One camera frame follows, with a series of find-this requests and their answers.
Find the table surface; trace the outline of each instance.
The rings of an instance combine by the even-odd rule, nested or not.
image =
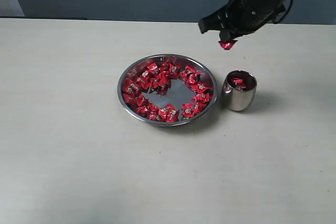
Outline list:
[[[267,25],[231,51],[196,24],[0,19],[0,223],[334,223],[336,26]],[[162,129],[118,101],[159,53],[221,86],[253,73],[242,113],[219,104]]]

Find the stainless steel plate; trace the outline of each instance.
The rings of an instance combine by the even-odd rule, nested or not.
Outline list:
[[[135,112],[132,111],[131,108],[128,107],[128,105],[125,103],[123,96],[122,96],[122,86],[124,82],[126,82],[127,79],[135,80],[137,76],[139,76],[143,70],[152,63],[161,64],[163,62],[170,62],[175,65],[181,66],[181,69],[184,69],[186,65],[191,66],[192,68],[195,68],[198,72],[201,73],[200,75],[200,81],[205,83],[207,87],[210,87],[211,93],[213,94],[212,100],[209,102],[209,105],[198,115],[194,116],[193,118],[184,120],[184,121],[178,121],[173,123],[166,123],[166,122],[157,122],[157,121],[151,121],[147,118],[144,118],[142,116],[139,116]],[[157,95],[156,93],[142,93],[146,98],[149,98],[150,102],[154,103],[160,108],[163,108],[166,106],[167,103],[170,103],[176,107],[176,109],[180,110],[180,116],[179,120],[182,119],[182,103],[191,103],[192,97],[195,94],[192,90],[190,90],[183,81],[177,79],[172,80],[171,88],[168,90],[166,95]],[[214,105],[216,99],[217,99],[217,83],[212,75],[212,73],[201,63],[199,63],[196,60],[193,60],[191,58],[181,56],[181,55],[172,55],[172,54],[161,54],[161,55],[152,55],[145,57],[135,63],[133,63],[128,69],[125,70],[125,72],[122,74],[122,76],[119,79],[118,82],[118,97],[122,104],[122,106],[135,118],[150,123],[156,126],[177,126],[182,125],[186,123],[190,123],[196,119],[198,119],[200,116],[204,115],[211,107]]]

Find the metal plate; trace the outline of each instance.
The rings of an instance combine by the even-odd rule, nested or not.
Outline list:
[[[147,118],[139,116],[135,112],[133,112],[128,105],[125,103],[123,96],[122,96],[122,86],[127,79],[135,80],[137,76],[139,76],[143,70],[152,63],[162,64],[164,62],[170,62],[175,65],[181,66],[181,69],[184,69],[186,65],[195,68],[198,72],[201,73],[200,81],[205,83],[207,87],[210,87],[211,93],[213,94],[212,100],[209,102],[209,105],[202,111],[200,114],[194,116],[193,118],[178,121],[173,123],[166,123],[166,122],[157,122],[151,121]],[[192,90],[190,90],[183,81],[177,79],[172,80],[171,88],[168,90],[166,95],[157,95],[156,93],[142,93],[146,98],[149,98],[150,102],[153,102],[159,108],[163,108],[167,103],[171,103],[176,107],[176,109],[180,110],[180,116],[178,117],[179,120],[182,119],[182,103],[191,103],[192,97],[195,94]],[[190,123],[200,116],[204,115],[209,109],[214,105],[217,99],[217,83],[212,75],[212,73],[201,63],[191,58],[181,56],[181,55],[172,55],[172,54],[162,54],[162,55],[153,55],[145,57],[134,64],[132,64],[119,79],[118,82],[118,97],[122,104],[122,106],[135,118],[144,121],[146,123],[150,123],[156,126],[177,126],[186,123]]]

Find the metal cup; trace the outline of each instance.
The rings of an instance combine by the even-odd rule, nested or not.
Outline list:
[[[246,88],[237,88],[233,78],[242,79]],[[257,80],[249,72],[235,70],[230,72],[224,81],[222,88],[222,103],[230,110],[242,111],[253,102],[257,90]]]

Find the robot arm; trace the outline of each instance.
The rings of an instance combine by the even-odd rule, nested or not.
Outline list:
[[[286,9],[284,1],[286,0],[229,0],[222,8],[202,18],[198,26],[202,34],[218,30],[219,43],[229,50],[236,38],[254,33],[269,21],[274,24],[281,22],[293,5],[293,0],[290,0]]]

